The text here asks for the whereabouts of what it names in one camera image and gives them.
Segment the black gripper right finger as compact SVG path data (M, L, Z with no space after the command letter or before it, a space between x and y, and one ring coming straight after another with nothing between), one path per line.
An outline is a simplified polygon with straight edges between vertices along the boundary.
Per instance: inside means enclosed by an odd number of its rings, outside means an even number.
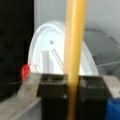
M111 97L101 77L80 77L80 120L104 120Z

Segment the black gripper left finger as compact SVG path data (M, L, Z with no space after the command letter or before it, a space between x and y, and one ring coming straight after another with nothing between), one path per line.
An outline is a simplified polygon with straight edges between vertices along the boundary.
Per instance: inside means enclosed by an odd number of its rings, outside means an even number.
M66 120L68 87L65 75L43 74L37 95L42 98L42 120Z

